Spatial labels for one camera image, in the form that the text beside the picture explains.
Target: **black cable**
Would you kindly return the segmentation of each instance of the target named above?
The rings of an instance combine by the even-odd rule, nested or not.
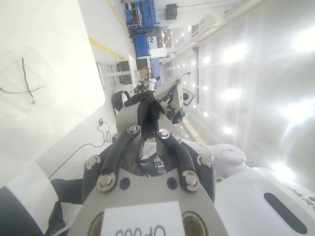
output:
[[[26,72],[25,72],[25,67],[24,67],[24,58],[22,58],[22,68],[23,68],[24,79],[25,79],[27,91],[28,91],[28,93],[31,95],[31,97],[34,98],[34,96],[32,95],[32,93],[31,93],[31,91],[30,91],[30,88],[28,87],[27,78],[26,78]]]
[[[48,179],[50,179],[64,164],[66,164],[66,162],[67,162],[70,158],[72,158],[72,156],[73,156],[75,153],[77,153],[77,151],[78,151],[80,148],[82,148],[82,147],[84,147],[84,146],[86,146],[86,145],[92,145],[93,147],[100,148],[101,146],[103,146],[103,145],[105,144],[105,142],[110,142],[110,141],[108,140],[108,135],[109,135],[109,139],[110,139],[110,136],[111,136],[111,133],[109,132],[110,126],[109,126],[109,124],[108,124],[107,122],[104,122],[104,121],[103,121],[103,123],[106,123],[106,124],[108,125],[108,127],[109,127],[109,128],[108,128],[108,131],[106,132],[106,139],[105,139],[105,134],[104,134],[104,132],[99,129],[100,125],[97,127],[97,129],[98,129],[100,132],[103,133],[103,139],[104,139],[103,144],[100,145],[100,146],[95,146],[95,145],[93,145],[93,144],[91,144],[91,143],[86,143],[86,144],[82,145],[82,146],[79,147],[74,153],[72,153],[72,155],[71,155],[70,157],[68,157],[68,159],[67,159],[65,162],[63,162],[62,165],[59,166],[59,167],[54,171],[54,173],[52,173],[52,175],[51,175]]]
[[[36,90],[38,90],[38,89],[40,89],[40,88],[42,88],[44,86],[46,86],[46,85],[43,85],[43,86],[41,86],[39,88],[36,88],[35,90],[31,90],[30,92],[34,92],[34,91],[36,91]],[[3,90],[1,87],[0,87],[0,91],[5,92],[5,93],[27,93],[28,92],[28,91],[25,91],[25,92],[8,92],[8,91]]]

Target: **metal screw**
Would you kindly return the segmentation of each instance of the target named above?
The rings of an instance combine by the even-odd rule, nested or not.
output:
[[[189,186],[195,186],[197,184],[197,180],[193,174],[188,174],[185,180]]]
[[[112,172],[110,175],[100,175],[97,179],[97,188],[102,192],[106,192],[113,187],[116,181],[116,175]]]
[[[85,163],[85,167],[87,170],[91,170],[93,166],[100,163],[100,157],[95,155],[88,159],[88,161]]]
[[[211,167],[211,161],[210,159],[205,156],[205,155],[198,155],[197,157],[197,163],[201,166],[201,165],[204,165],[204,166],[208,166],[208,167]]]
[[[160,129],[159,133],[161,133],[162,139],[167,139],[170,137],[170,132],[166,129]]]
[[[129,127],[129,131],[130,131],[131,133],[135,132],[137,129],[138,129],[138,128],[137,128],[136,125],[131,125],[131,126]]]
[[[181,137],[180,137],[178,134],[173,134],[173,137],[177,140],[177,142],[178,142],[179,144],[182,143],[182,139],[181,139]]]
[[[187,189],[190,192],[196,192],[200,186],[199,178],[194,171],[185,170],[182,175],[185,177]]]

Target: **person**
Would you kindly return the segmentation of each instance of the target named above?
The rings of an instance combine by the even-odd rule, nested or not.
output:
[[[160,79],[159,76],[156,77],[156,78],[150,78],[150,79],[149,79],[149,82],[148,82],[148,84],[149,84],[148,90],[149,90],[149,91],[154,91],[155,83],[156,83],[159,79]]]

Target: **white table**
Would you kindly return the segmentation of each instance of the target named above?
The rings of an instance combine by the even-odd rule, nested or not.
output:
[[[5,98],[0,91],[1,187],[101,107],[105,95],[77,0],[1,0],[0,11],[0,58],[5,59],[0,74],[11,66],[9,58],[21,66],[21,56],[31,48],[36,60],[25,62],[32,70],[27,69],[28,81],[47,84],[34,92],[36,104],[22,94],[24,107],[19,94]],[[7,89],[26,89],[23,76],[9,73]],[[0,78],[3,89],[5,79]]]

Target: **desk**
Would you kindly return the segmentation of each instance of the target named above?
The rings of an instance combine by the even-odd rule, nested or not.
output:
[[[135,88],[138,84],[139,81],[136,78],[135,71],[137,71],[137,63],[136,60],[128,54],[128,64],[129,64],[129,71],[120,71],[120,72],[113,72],[113,73],[106,73],[106,74],[101,74],[102,77],[111,77],[111,76],[120,76],[120,75],[131,75],[131,81],[132,81],[132,86]]]
[[[10,55],[20,64],[31,48],[43,62],[32,70],[48,91],[43,103],[27,110],[0,98],[2,187],[101,107],[105,95],[77,0],[1,0],[0,11],[0,44],[6,46],[0,58]],[[56,74],[53,79],[45,80],[44,65]],[[5,70],[1,65],[0,74]],[[35,80],[27,75],[29,82]],[[21,79],[12,83],[25,85]],[[50,93],[55,87],[58,91]]]

